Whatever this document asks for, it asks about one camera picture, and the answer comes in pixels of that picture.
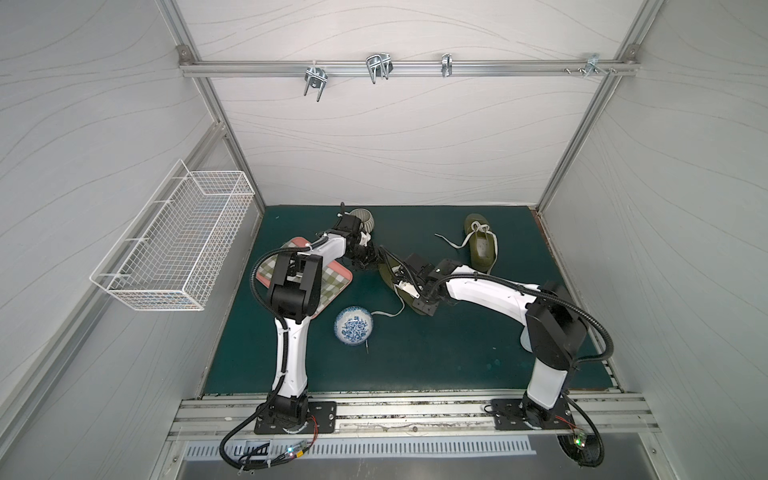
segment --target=plaid placemat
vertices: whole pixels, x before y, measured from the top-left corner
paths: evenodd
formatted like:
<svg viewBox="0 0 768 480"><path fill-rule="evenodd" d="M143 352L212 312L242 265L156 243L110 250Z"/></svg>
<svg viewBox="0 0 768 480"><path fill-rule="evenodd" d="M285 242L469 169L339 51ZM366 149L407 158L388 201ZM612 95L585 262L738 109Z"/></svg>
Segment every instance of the plaid placemat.
<svg viewBox="0 0 768 480"><path fill-rule="evenodd" d="M310 242L303 237L295 237L289 242L283 244L283 247L306 247ZM270 280L272 274L275 272L275 263L277 262L277 255L266 259L264 263L259 267L259 271L256 272L256 278L265 287L270 287ZM315 318L320 312L325 309L333 299L335 299L352 281L352 272L344 267L341 263L333 261L328 264L323 271L322 284L320 285L320 304L317 307L317 311L312 318Z"/></svg>

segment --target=bracket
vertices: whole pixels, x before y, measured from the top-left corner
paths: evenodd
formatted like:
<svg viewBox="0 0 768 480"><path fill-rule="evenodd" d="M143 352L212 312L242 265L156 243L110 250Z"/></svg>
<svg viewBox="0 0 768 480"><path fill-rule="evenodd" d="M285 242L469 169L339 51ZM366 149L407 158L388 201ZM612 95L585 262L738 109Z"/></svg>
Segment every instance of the bracket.
<svg viewBox="0 0 768 480"><path fill-rule="evenodd" d="M376 84L376 77L384 77L389 80L389 72L392 71L392 58L388 53L377 53L366 58L366 68L371 76L371 81Z"/></svg>
<svg viewBox="0 0 768 480"><path fill-rule="evenodd" d="M496 430L533 430L525 421L525 413L521 410L521 399L493 399L491 400L491 412L493 412L493 425ZM573 415L568 409L565 400L560 397L551 410L550 418L541 424L542 430L566 430L568 424L557 420L555 416L573 423Z"/></svg>
<svg viewBox="0 0 768 480"><path fill-rule="evenodd" d="M176 45L176 51L179 54L179 65L192 65L194 63L191 48L186 45Z"/></svg>
<svg viewBox="0 0 768 480"><path fill-rule="evenodd" d="M336 402L310 402L309 406L307 418L309 418L310 415L315 417L315 420L317 420L317 432L333 433L336 429ZM300 433L312 433L313 429L314 425L312 424L312 421L309 420L300 430L292 433L294 435ZM256 418L256 425L253 428L253 433L257 435L279 435L285 434L286 432L278 425L275 425L274 414L272 410L267 409L265 415Z"/></svg>
<svg viewBox="0 0 768 480"><path fill-rule="evenodd" d="M442 66L443 77L450 77L453 74L453 56L451 54L444 54L440 65Z"/></svg>
<svg viewBox="0 0 768 480"><path fill-rule="evenodd" d="M621 61L626 64L637 63L637 52L640 50L640 45L633 43L627 45L627 50L621 56Z"/></svg>
<svg viewBox="0 0 768 480"><path fill-rule="evenodd" d="M304 80L306 80L304 96L306 97L306 93L310 90L310 87L319 88L319 91L317 92L317 101L320 101L320 95L323 94L326 83L328 83L328 75L326 75L326 71L319 67L309 67L306 72L304 72Z"/></svg>
<svg viewBox="0 0 768 480"><path fill-rule="evenodd" d="M605 70L604 68L598 67L598 61L600 60L600 55L598 54L592 54L590 58L587 59L587 64L583 68L579 68L579 71L584 76L584 78L590 76L593 73L599 73L603 75L609 75L611 72L608 70Z"/></svg>

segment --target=blue and white bowl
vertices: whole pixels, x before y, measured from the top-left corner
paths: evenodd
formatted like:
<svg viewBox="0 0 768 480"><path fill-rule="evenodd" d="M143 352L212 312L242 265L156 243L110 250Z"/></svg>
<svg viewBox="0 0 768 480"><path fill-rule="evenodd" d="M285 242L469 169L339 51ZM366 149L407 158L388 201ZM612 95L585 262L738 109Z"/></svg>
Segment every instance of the blue and white bowl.
<svg viewBox="0 0 768 480"><path fill-rule="evenodd" d="M359 345L365 342L373 331L371 312L361 306L351 306L336 316L333 325L336 337L347 345Z"/></svg>

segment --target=green mat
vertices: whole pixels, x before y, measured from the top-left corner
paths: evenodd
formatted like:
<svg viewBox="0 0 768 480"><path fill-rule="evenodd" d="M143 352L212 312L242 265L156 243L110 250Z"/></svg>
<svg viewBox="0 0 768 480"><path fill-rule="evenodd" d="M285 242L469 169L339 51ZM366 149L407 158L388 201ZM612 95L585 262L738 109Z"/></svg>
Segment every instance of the green mat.
<svg viewBox="0 0 768 480"><path fill-rule="evenodd" d="M477 212L498 235L493 273L523 283L562 282L538 226L527 207L367 207L376 226L374 240L404 258L418 253L437 264L452 258L469 264L469 250L454 250L434 233L464 238L463 221ZM240 282L230 317L208 376L206 394L267 392L275 374L276 331L270 314L256 303L248 273L258 257L292 237L308 240L330 228L338 206L268 207ZM336 315L348 306L395 313L400 302L376 269L353 272L352 283L310 325L306 372L312 392L355 390L524 389L533 355L520 346L520 323L479 305L441 305L433 317L406 307L399 316L373 317L365 344L347 346L333 333ZM591 341L581 354L594 353ZM611 387L601 364L577 372L574 388Z"/></svg>

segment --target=wire basket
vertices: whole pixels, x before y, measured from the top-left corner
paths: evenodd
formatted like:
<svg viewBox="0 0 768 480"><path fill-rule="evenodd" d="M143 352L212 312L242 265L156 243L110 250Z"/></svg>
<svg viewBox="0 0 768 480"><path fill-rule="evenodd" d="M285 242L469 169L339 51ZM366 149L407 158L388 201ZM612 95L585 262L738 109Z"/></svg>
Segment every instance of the wire basket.
<svg viewBox="0 0 768 480"><path fill-rule="evenodd" d="M184 171L166 178L164 184L178 181L166 186L172 188L166 200L151 200L142 209L157 211L142 233L128 238L140 213L91 274L91 281L134 310L202 310L253 199L242 171ZM126 242L133 245L121 253ZM116 267L104 271L108 264Z"/></svg>

